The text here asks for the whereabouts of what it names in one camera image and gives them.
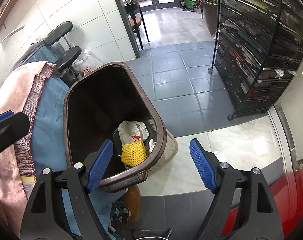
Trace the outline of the pink spotted blanket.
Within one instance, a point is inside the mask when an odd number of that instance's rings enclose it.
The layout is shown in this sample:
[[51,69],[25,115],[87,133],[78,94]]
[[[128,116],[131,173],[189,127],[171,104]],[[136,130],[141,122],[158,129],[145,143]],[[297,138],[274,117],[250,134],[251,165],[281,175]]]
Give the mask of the pink spotted blanket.
[[45,80],[56,65],[32,62],[18,67],[0,88],[0,114],[13,111],[11,124],[0,127],[0,220],[19,236],[29,195],[36,183],[30,139]]

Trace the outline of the black metal display rack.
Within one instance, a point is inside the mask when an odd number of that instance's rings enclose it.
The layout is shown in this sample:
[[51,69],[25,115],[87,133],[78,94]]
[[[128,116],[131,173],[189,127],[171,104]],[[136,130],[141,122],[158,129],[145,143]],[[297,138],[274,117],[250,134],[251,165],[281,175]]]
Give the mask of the black metal display rack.
[[232,103],[229,120],[266,112],[302,60],[301,0],[218,0],[213,66]]

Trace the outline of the wooden bar stool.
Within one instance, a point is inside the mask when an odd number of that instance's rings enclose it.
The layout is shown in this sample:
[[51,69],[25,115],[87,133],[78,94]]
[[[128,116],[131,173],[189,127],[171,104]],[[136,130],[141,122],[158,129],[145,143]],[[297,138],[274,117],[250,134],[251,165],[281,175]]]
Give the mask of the wooden bar stool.
[[138,3],[125,4],[124,7],[126,10],[126,13],[130,16],[129,24],[138,38],[140,48],[141,48],[141,50],[144,50],[142,39],[141,39],[141,34],[140,34],[140,28],[139,28],[141,26],[141,24],[143,24],[143,28],[144,28],[145,35],[146,35],[148,42],[149,42],[149,37],[148,37],[147,28],[146,28],[145,21],[144,21],[142,9]]

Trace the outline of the yellow foam fruit net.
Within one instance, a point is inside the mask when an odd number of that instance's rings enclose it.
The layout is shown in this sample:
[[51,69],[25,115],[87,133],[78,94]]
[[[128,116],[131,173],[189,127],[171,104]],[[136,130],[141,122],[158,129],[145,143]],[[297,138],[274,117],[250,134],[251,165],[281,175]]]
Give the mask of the yellow foam fruit net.
[[134,167],[147,159],[147,153],[143,141],[136,141],[122,146],[120,160],[125,165]]

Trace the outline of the black swivel stool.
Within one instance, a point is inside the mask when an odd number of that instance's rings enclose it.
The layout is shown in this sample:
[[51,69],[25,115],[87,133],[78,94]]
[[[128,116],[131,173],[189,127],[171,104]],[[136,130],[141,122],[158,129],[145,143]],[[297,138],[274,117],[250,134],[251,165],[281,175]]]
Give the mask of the black swivel stool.
[[71,87],[81,75],[73,67],[73,63],[81,55],[82,49],[79,46],[71,45],[66,35],[73,29],[71,21],[65,21],[55,27],[45,38],[45,45],[54,46],[58,44],[60,56],[55,61],[57,71],[61,79]]

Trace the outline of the white red bag in bin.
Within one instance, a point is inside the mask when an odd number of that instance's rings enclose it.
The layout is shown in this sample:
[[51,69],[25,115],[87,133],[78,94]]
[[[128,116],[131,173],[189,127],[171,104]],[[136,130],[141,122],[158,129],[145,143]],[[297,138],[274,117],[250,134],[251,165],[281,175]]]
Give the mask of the white red bag in bin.
[[118,127],[118,132],[123,145],[145,141],[149,137],[145,123],[140,121],[123,121]]

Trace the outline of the dark brown trash bin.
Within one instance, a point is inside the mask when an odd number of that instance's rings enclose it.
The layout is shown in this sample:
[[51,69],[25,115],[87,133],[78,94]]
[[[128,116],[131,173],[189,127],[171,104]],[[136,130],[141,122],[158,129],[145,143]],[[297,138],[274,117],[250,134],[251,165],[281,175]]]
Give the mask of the dark brown trash bin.
[[[149,132],[148,138],[155,142],[147,159],[131,168],[120,161],[122,144],[118,126],[123,121],[143,122]],[[106,139],[113,143],[113,155],[99,186],[108,193],[144,182],[166,148],[164,122],[134,73],[122,62],[104,64],[78,80],[64,100],[64,146],[68,167],[98,151]]]

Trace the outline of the white plastic bag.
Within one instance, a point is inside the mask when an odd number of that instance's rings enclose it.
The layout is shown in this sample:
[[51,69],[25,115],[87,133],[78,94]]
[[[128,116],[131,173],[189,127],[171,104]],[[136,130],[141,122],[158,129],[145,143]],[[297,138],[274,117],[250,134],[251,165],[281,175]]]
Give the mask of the white plastic bag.
[[81,76],[87,76],[102,65],[102,61],[94,57],[92,52],[87,49],[73,63],[73,67]]

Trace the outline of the blue bed sheet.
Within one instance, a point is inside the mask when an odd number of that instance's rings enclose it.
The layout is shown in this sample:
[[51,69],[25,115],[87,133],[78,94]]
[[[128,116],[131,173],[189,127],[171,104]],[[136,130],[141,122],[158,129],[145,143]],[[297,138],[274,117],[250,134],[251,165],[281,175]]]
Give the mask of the blue bed sheet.
[[[43,91],[36,109],[33,131],[30,139],[30,152],[38,177],[44,168],[53,171],[66,170],[64,147],[64,99],[69,87],[57,75],[45,80]],[[107,193],[96,189],[89,194],[93,208],[111,239],[122,239],[111,226],[111,209],[125,190]]]

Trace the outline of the blue covered massage bed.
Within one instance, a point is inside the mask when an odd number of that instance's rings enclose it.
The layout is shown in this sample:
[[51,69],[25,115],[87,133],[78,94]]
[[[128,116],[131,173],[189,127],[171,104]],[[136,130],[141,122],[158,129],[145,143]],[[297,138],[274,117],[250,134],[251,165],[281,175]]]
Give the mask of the blue covered massage bed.
[[45,39],[41,39],[38,42],[32,43],[26,52],[15,62],[11,68],[11,72],[16,68],[39,61],[46,61],[50,63],[55,63],[61,54],[52,46],[45,44]]

